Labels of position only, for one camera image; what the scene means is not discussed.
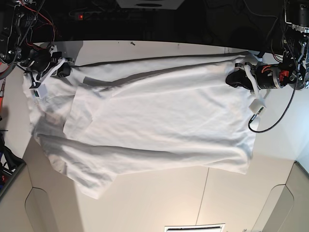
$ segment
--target cable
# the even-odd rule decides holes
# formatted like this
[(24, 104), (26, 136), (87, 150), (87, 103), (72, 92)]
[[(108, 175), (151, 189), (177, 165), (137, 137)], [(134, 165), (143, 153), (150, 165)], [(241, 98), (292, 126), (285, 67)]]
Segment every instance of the cable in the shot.
[(271, 42), (270, 42), (271, 53), (272, 53), (274, 59), (275, 59), (277, 62), (282, 63), (282, 62), (283, 62), (283, 58), (280, 57), (279, 55), (276, 55), (276, 54), (275, 54), (275, 52), (274, 52), (274, 50), (273, 50), (273, 48), (272, 48), (272, 41), (273, 41), (273, 40), (271, 40)]
[(81, 11), (81, 10), (86, 10), (86, 9), (88, 9), (88, 8), (89, 8), (89, 7), (84, 7), (84, 8), (72, 10), (72, 11), (69, 12), (69, 16), (75, 17), (74, 15), (72, 15), (72, 12)]
[(203, 0), (203, 4), (204, 4), (204, 7), (205, 7), (205, 19), (206, 19), (206, 22), (205, 22), (205, 29), (207, 30), (208, 34), (210, 35), (211, 37), (211, 43), (210, 44), (213, 44), (213, 41), (214, 39), (217, 39), (217, 41), (220, 43), (220, 44), (224, 44), (223, 41), (210, 29), (209, 25), (208, 25), (208, 20), (207, 20), (207, 16), (208, 16), (208, 12), (207, 12), (207, 9), (209, 8), (208, 7), (208, 3), (207, 3), (207, 0)]
[(32, 11), (32, 12), (35, 12), (35, 18), (37, 17), (37, 15), (40, 15), (42, 18), (44, 18), (47, 22), (48, 22), (48, 24), (50, 25), (50, 26), (52, 26), (52, 28), (53, 28), (53, 38), (52, 38), (52, 42), (55, 40), (55, 28), (54, 28), (54, 24), (48, 19), (48, 18), (46, 18), (44, 15), (42, 15), (40, 12), (39, 12), (39, 9), (41, 9), (42, 7), (43, 7), (43, 5), (42, 6), (40, 6), (39, 8), (38, 8), (38, 10), (36, 11), (36, 10), (33, 10), (33, 9), (31, 9), (30, 7), (27, 7), (24, 3), (23, 3), (23, 0), (21, 0), (20, 1), (20, 3), (23, 5), (23, 7), (25, 7), (26, 9), (28, 9), (28, 10), (30, 10), (30, 11)]
[(265, 72), (265, 70), (266, 70), (267, 68), (270, 68), (270, 67), (271, 67), (271, 65), (266, 65), (266, 66), (264, 66), (264, 67), (262, 68), (261, 73)]
[(243, 3), (246, 5), (248, 11), (249, 11), (251, 14), (256, 15), (256, 16), (259, 16), (259, 17), (269, 17), (269, 18), (274, 18), (274, 19), (275, 19), (275, 21), (274, 21), (274, 23), (273, 23), (271, 29), (269, 30), (269, 32), (268, 32), (268, 34), (267, 34), (267, 36), (266, 36), (266, 39), (265, 39), (265, 40), (267, 41), (269, 35), (271, 34), (272, 30), (274, 29), (274, 27), (275, 27), (275, 25), (276, 25), (276, 22), (277, 22), (277, 20), (278, 20), (278, 17), (275, 16), (275, 15), (264, 15), (264, 14), (257, 14), (257, 13), (254, 13), (254, 12), (249, 8), (249, 6), (248, 6), (246, 0), (243, 0)]
[[(281, 20), (280, 20), (280, 23), (281, 23), (281, 30), (282, 30), (283, 37), (284, 37), (284, 39), (286, 40), (285, 30), (284, 30), (284, 26), (283, 26), (283, 23), (282, 23), (282, 18), (281, 18)], [(250, 127), (250, 124), (251, 124), (251, 122), (252, 122), (252, 120), (250, 120), (250, 121), (248, 122), (248, 128), (249, 128), (249, 130), (251, 130), (251, 131), (254, 132), (254, 133), (264, 133), (264, 132), (267, 132), (267, 131), (273, 129), (276, 125), (278, 125), (278, 124), (280, 123), (280, 121), (283, 119), (283, 117), (284, 117), (284, 115), (286, 114), (286, 112), (288, 111), (288, 109), (290, 108), (290, 105), (291, 105), (292, 100), (293, 100), (293, 98), (294, 98), (294, 95), (295, 95), (295, 92), (296, 92), (296, 88), (297, 88), (297, 86), (298, 86), (298, 81), (299, 81), (300, 72), (299, 72), (298, 67), (297, 67), (297, 61), (296, 61), (295, 55), (293, 54), (290, 45), (289, 45), (288, 43), (287, 43), (287, 45), (288, 45), (288, 49), (289, 49), (289, 51), (290, 51), (290, 53), (291, 53), (291, 55), (292, 55), (292, 58), (293, 58), (293, 60), (294, 60), (295, 69), (296, 69), (296, 72), (297, 72), (295, 87), (294, 87), (294, 89), (293, 89), (293, 93), (292, 93), (292, 95), (291, 95), (291, 99), (290, 99), (288, 105), (286, 106), (286, 108), (285, 108), (283, 114), (282, 114), (281, 117), (279, 118), (279, 120), (278, 120), (274, 125), (272, 125), (271, 127), (269, 127), (268, 129), (266, 129), (266, 130), (260, 130), (260, 131), (253, 130), (253, 129)]]
[(48, 17), (50, 18), (50, 21), (52, 22), (52, 24), (54, 24), (53, 18), (50, 16), (50, 14), (48, 13), (48, 11), (47, 11), (46, 9), (44, 9), (43, 7), (42, 7), (41, 10), (44, 10), (44, 11), (47, 13)]
[[(21, 3), (24, 7), (26, 7), (26, 5), (22, 2), (22, 0), (20, 1), (20, 3)], [(24, 40), (26, 39), (26, 37), (27, 37), (27, 35), (28, 35), (28, 33), (29, 33), (31, 27), (32, 27), (32, 24), (34, 23), (34, 20), (38, 17), (38, 14), (39, 14), (41, 8), (43, 7), (44, 3), (45, 3), (45, 0), (42, 0), (40, 6), (38, 7), (38, 10), (35, 11), (34, 17), (31, 18), (31, 20), (30, 20), (30, 25), (28, 26), (28, 28), (27, 28), (27, 30), (26, 30), (26, 33), (24, 34), (24, 37), (21, 39), (21, 41), (20, 41), (20, 43), (19, 43), (19, 45), (18, 45), (17, 50), (20, 49), (19, 47), (21, 46), (21, 44), (22, 44), (22, 43), (24, 42)]]
[[(260, 30), (261, 33), (263, 33), (263, 31), (260, 29), (260, 27), (259, 27), (258, 25), (256, 25), (256, 24), (251, 20), (250, 16), (249, 16), (246, 12), (242, 12), (242, 9), (239, 10), (239, 12), (237, 12), (237, 11), (235, 10), (235, 8), (233, 7), (233, 5), (231, 5), (231, 4), (224, 4), (224, 5), (221, 5), (221, 6), (215, 6), (215, 7), (213, 7), (213, 6), (209, 6), (207, 0), (203, 0), (203, 3), (204, 3), (204, 5), (205, 5), (205, 8), (211, 9), (211, 10), (213, 10), (213, 9), (220, 9), (220, 8), (224, 8), (224, 7), (232, 7), (233, 12), (235, 13), (235, 15), (239, 15), (240, 13), (243, 13), (244, 15), (247, 16), (249, 22), (250, 22), (253, 26), (255, 26), (258, 30)], [(209, 28), (207, 28), (207, 30), (210, 32), (211, 38), (214, 39), (214, 37), (211, 35), (211, 30), (209, 30)]]
[(22, 68), (21, 66), (19, 66), (18, 64), (16, 64), (16, 66), (18, 67), (18, 68), (20, 68), (22, 71), (24, 71), (24, 72), (26, 72), (27, 70), (26, 69), (24, 69), (24, 68)]
[(293, 93), (292, 93), (292, 96), (291, 96), (291, 99), (290, 99), (288, 105), (286, 106), (286, 108), (285, 108), (283, 114), (281, 115), (281, 117), (279, 118), (279, 120), (278, 120), (274, 125), (272, 125), (271, 127), (269, 127), (269, 128), (266, 129), (266, 130), (260, 130), (260, 131), (258, 131), (258, 130), (253, 130), (253, 129), (250, 127), (250, 124), (251, 124), (251, 120), (250, 120), (249, 123), (248, 123), (248, 128), (249, 128), (249, 130), (251, 130), (251, 131), (254, 132), (254, 133), (260, 134), (260, 133), (264, 133), (264, 132), (270, 131), (270, 130), (273, 129), (276, 125), (278, 125), (278, 124), (280, 123), (280, 121), (283, 119), (283, 117), (284, 117), (284, 115), (286, 114), (286, 112), (288, 111), (288, 109), (290, 108), (290, 105), (291, 105), (292, 100), (293, 100), (294, 95), (295, 95), (295, 91), (296, 91), (297, 85), (298, 85), (298, 78), (296, 78), (295, 87), (294, 87), (294, 89), (293, 89)]
[(249, 6), (248, 6), (246, 0), (243, 0), (243, 3), (246, 5), (248, 11), (249, 11), (251, 14), (253, 14), (253, 15), (260, 16), (260, 17), (272, 17), (272, 18), (278, 19), (278, 17), (277, 17), (277, 16), (274, 16), (274, 15), (264, 15), (264, 14), (257, 14), (257, 13), (254, 13), (254, 12), (252, 12), (252, 11), (250, 10), (250, 8), (249, 8)]
[(94, 4), (96, 7), (98, 7), (103, 13), (105, 13), (105, 9), (97, 5), (93, 0), (91, 1), (92, 4)]

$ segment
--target table surface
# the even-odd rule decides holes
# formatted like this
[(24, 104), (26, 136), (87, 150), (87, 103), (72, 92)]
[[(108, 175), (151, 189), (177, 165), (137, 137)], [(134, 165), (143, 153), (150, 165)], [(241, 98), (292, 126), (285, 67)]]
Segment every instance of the table surface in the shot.
[[(75, 41), (58, 42), (58, 48), (66, 56), (76, 58), (76, 65), (90, 64), (98, 61), (115, 61), (136, 58), (181, 56), (181, 55), (206, 55), (239, 52), (239, 49), (163, 42), (138, 42), (135, 41)], [(273, 63), (273, 58), (265, 55), (265, 62)], [(31, 137), (29, 131), (29, 111), (26, 97), (22, 89), (23, 73), (15, 68), (7, 77), (3, 111), (0, 122), (5, 132), (6, 145), (18, 156), (22, 157)], [(271, 126), (284, 111), (292, 94), (292, 88), (271, 90), (266, 98), (267, 111), (264, 113), (259, 129)], [(309, 131), (307, 115), (307, 99), (309, 91), (298, 91), (295, 99), (280, 124), (273, 130), (258, 134), (254, 150), (263, 155), (280, 156), (281, 158), (296, 159), (305, 152), (309, 142), (306, 136)]]

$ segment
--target white floor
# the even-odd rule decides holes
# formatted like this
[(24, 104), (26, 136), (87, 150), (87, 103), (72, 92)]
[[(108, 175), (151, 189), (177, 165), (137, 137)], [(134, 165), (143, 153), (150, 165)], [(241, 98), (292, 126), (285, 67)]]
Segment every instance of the white floor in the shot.
[[(130, 41), (67, 42), (65, 46), (68, 55), (82, 46), (76, 65), (238, 51), (192, 44), (134, 43), (135, 46)], [(270, 56), (266, 58), (266, 62), (273, 62)], [(9, 130), (6, 144), (20, 157), (30, 140), (28, 109), (21, 82), (22, 73), (16, 69), (7, 78), (4, 98), (4, 107), (9, 113), (4, 120)], [(291, 94), (290, 87), (270, 92), (260, 130), (278, 120)], [(96, 201), (81, 194), (70, 180), (53, 171), (35, 142), (31, 142), (24, 158), (33, 186), (44, 189), (50, 197), (60, 231), (160, 232), (164, 226), (226, 223), (225, 231), (247, 229), (249, 232), (272, 188), (285, 184), (294, 160), (306, 150), (309, 107), (305, 101), (308, 97), (309, 90), (297, 92), (282, 122), (273, 130), (257, 135), (247, 175), (204, 167), (124, 175)], [(72, 227), (77, 219), (82, 228)]]

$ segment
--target black cable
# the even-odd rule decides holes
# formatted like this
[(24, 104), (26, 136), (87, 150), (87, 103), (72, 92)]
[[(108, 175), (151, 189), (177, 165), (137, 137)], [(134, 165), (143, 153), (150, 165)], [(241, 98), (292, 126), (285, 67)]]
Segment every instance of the black cable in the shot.
[(283, 119), (283, 117), (284, 117), (284, 115), (286, 114), (286, 112), (288, 111), (288, 109), (290, 108), (290, 105), (291, 105), (292, 100), (293, 100), (294, 95), (295, 95), (295, 91), (296, 91), (297, 85), (298, 85), (298, 78), (296, 78), (295, 87), (294, 87), (294, 89), (293, 89), (293, 93), (292, 93), (292, 96), (291, 96), (291, 99), (290, 99), (288, 105), (286, 106), (286, 108), (285, 108), (283, 114), (281, 115), (281, 117), (279, 118), (279, 120), (278, 120), (274, 125), (272, 125), (271, 127), (269, 127), (269, 128), (266, 129), (266, 130), (260, 130), (260, 131), (258, 131), (258, 130), (253, 130), (253, 129), (250, 127), (251, 121), (249, 121), (249, 123), (248, 123), (248, 128), (249, 128), (249, 130), (251, 130), (251, 131), (254, 132), (254, 133), (258, 133), (258, 134), (259, 134), (259, 133), (264, 133), (264, 132), (270, 131), (270, 130), (273, 129), (276, 125), (278, 125), (278, 124), (280, 123), (280, 121)]
[(48, 13), (47, 10), (45, 10), (44, 8), (42, 8), (41, 10), (44, 10), (47, 14), (47, 16), (49, 17), (49, 20), (52, 22), (52, 24), (54, 25), (54, 21), (53, 21), (53, 18), (51, 17), (51, 15)]
[(33, 77), (33, 73), (31, 71), (25, 71), (24, 73), (29, 73), (30, 77), (31, 77), (31, 82), (35, 82), (34, 77)]
[(6, 71), (4, 71), (3, 73), (1, 73), (0, 80), (3, 80), (4, 78), (6, 78), (15, 68), (15, 66), (16, 66), (15, 61), (17, 59), (17, 54), (21, 51), (20, 46), (24, 42), (24, 40), (26, 39), (26, 37), (27, 37), (31, 27), (32, 27), (32, 24), (35, 21), (35, 19), (38, 17), (38, 14), (39, 14), (41, 8), (43, 7), (44, 3), (45, 3), (45, 0), (42, 0), (40, 6), (38, 7), (37, 12), (34, 14), (35, 16), (33, 18), (31, 18), (31, 21), (30, 21), (30, 24), (29, 24), (29, 26), (26, 30), (26, 33), (24, 34), (23, 38), (21, 39), (20, 43), (18, 44), (18, 47), (15, 50), (15, 55), (14, 55), (13, 61), (9, 64), (9, 68)]
[[(261, 30), (261, 28), (260, 28), (256, 23), (254, 23), (254, 22), (252, 21), (252, 19), (250, 18), (250, 16), (249, 16), (246, 12), (244, 12), (243, 9), (240, 9), (239, 12), (236, 12), (236, 10), (233, 8), (233, 6), (232, 6), (231, 4), (224, 4), (224, 5), (221, 5), (221, 6), (215, 6), (215, 7), (213, 7), (213, 6), (209, 6), (207, 0), (203, 0), (203, 3), (204, 3), (204, 5), (205, 5), (205, 9), (214, 10), (214, 9), (220, 9), (220, 8), (224, 8), (224, 7), (231, 7), (231, 8), (233, 9), (233, 12), (235, 13), (235, 15), (239, 15), (239, 14), (243, 13), (245, 16), (247, 16), (249, 22), (250, 22), (253, 26), (255, 26), (255, 27), (260, 31), (261, 34), (263, 34), (263, 31)], [(213, 41), (214, 38), (215, 38), (215, 39), (217, 39), (221, 44), (223, 44), (222, 40), (221, 40), (216, 34), (213, 33), (213, 31), (208, 27), (208, 25), (206, 25), (206, 26), (207, 26), (206, 29), (207, 29), (207, 31), (209, 32), (209, 35), (211, 36), (212, 41)]]
[[(221, 5), (221, 6), (210, 7), (210, 6), (208, 5), (207, 0), (203, 0), (203, 2), (204, 2), (204, 4), (206, 5), (206, 7), (207, 7), (208, 9), (220, 9), (220, 8), (224, 8), (224, 7), (226, 7), (226, 6), (229, 6), (229, 7), (232, 7), (232, 8), (233, 8), (233, 6), (232, 6), (231, 4), (224, 4), (224, 5)], [(266, 37), (265, 37), (265, 39), (264, 39), (264, 40), (266, 41), (267, 38), (269, 37), (270, 33), (272, 32), (273, 28), (275, 27), (276, 22), (277, 22), (277, 20), (278, 20), (278, 17), (275, 16), (275, 15), (257, 14), (257, 13), (253, 12), (253, 11), (249, 8), (249, 6), (248, 6), (246, 0), (242, 0), (242, 2), (244, 3), (244, 8), (247, 8), (247, 10), (249, 11), (249, 13), (251, 13), (252, 15), (259, 16), (259, 17), (270, 17), (270, 18), (274, 18), (274, 19), (275, 19), (275, 21), (274, 21), (274, 23), (273, 23), (273, 25), (272, 25), (272, 27), (271, 27), (269, 33), (266, 35)], [(243, 11), (243, 9), (240, 9), (239, 12), (236, 12), (235, 9), (233, 8), (233, 12), (234, 12), (236, 15), (239, 15), (239, 14), (243, 13), (245, 16), (247, 16), (249, 22), (250, 22), (253, 26), (255, 26), (255, 27), (261, 32), (261, 34), (263, 34), (262, 29), (251, 19), (251, 17), (250, 17), (249, 14), (247, 14), (245, 11)]]
[(213, 43), (214, 39), (217, 39), (220, 44), (224, 44), (222, 42), (222, 40), (208, 26), (208, 23), (207, 23), (208, 22), (208, 20), (207, 20), (207, 14), (208, 14), (208, 12), (207, 12), (207, 8), (208, 8), (207, 0), (203, 0), (203, 3), (204, 3), (204, 6), (205, 6), (205, 13), (206, 13), (205, 14), (205, 17), (206, 17), (205, 28), (206, 28), (208, 34), (211, 36), (211, 43), (210, 44)]
[(37, 11), (34, 13), (34, 17), (31, 18), (30, 24), (29, 24), (29, 26), (28, 26), (28, 28), (27, 28), (27, 30), (26, 30), (26, 32), (25, 32), (23, 38), (21, 39), (21, 41), (20, 41), (20, 43), (19, 43), (19, 45), (18, 45), (18, 48), (21, 46), (21, 44), (22, 44), (22, 43), (24, 42), (24, 40), (26, 39), (26, 37), (27, 37), (27, 35), (28, 35), (28, 33), (29, 33), (31, 27), (32, 27), (32, 24), (33, 24), (34, 21), (38, 18), (39, 12), (40, 12), (40, 10), (42, 9), (44, 3), (45, 3), (45, 0), (43, 0), (43, 1), (41, 2), (41, 4), (40, 4), (40, 6), (38, 7)]
[[(282, 30), (283, 37), (284, 37), (284, 39), (286, 40), (285, 30), (284, 30), (282, 18), (281, 18), (280, 23), (281, 23), (281, 30)], [(298, 67), (297, 67), (296, 57), (295, 57), (295, 55), (293, 54), (290, 45), (289, 45), (288, 43), (287, 43), (287, 45), (288, 45), (288, 49), (289, 49), (289, 51), (290, 51), (290, 53), (291, 53), (291, 55), (292, 55), (292, 59), (294, 60), (294, 63), (295, 63), (295, 70), (296, 70), (296, 72), (297, 72), (297, 74), (296, 74), (296, 83), (295, 83), (295, 87), (294, 87), (294, 89), (293, 89), (293, 93), (292, 93), (292, 95), (291, 95), (291, 99), (290, 99), (288, 105), (286, 106), (286, 108), (285, 108), (283, 114), (282, 114), (281, 117), (279, 118), (279, 120), (278, 120), (274, 125), (272, 125), (271, 127), (269, 127), (268, 129), (266, 129), (266, 130), (260, 130), (260, 131), (253, 130), (253, 129), (250, 127), (250, 124), (251, 124), (251, 122), (252, 122), (252, 121), (250, 120), (249, 123), (248, 123), (248, 128), (249, 128), (249, 130), (251, 130), (251, 131), (254, 132), (254, 133), (264, 133), (264, 132), (267, 132), (267, 131), (273, 129), (276, 125), (278, 125), (278, 124), (280, 123), (280, 121), (283, 119), (283, 117), (284, 117), (284, 115), (286, 114), (286, 112), (288, 111), (288, 109), (290, 108), (290, 105), (291, 105), (292, 100), (293, 100), (293, 98), (294, 98), (294, 95), (295, 95), (295, 92), (296, 92), (296, 88), (297, 88), (297, 86), (298, 86), (298, 79), (299, 79), (300, 72), (299, 72)]]

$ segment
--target black background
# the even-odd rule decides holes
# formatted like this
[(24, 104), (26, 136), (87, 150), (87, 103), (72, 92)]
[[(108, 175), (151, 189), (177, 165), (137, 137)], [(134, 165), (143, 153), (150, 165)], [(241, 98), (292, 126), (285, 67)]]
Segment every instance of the black background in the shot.
[[(246, 2), (261, 15), (279, 16), (283, 6), (283, 0)], [(77, 20), (75, 13), (85, 14), (84, 20)], [(122, 9), (115, 0), (46, 0), (42, 14), (52, 17), (56, 41), (164, 41), (250, 50), (262, 48), (275, 20), (251, 14), (243, 0), (185, 0), (177, 10)], [(33, 42), (51, 38), (49, 26), (34, 30)], [(273, 43), (278, 53), (280, 39), (278, 29)]]

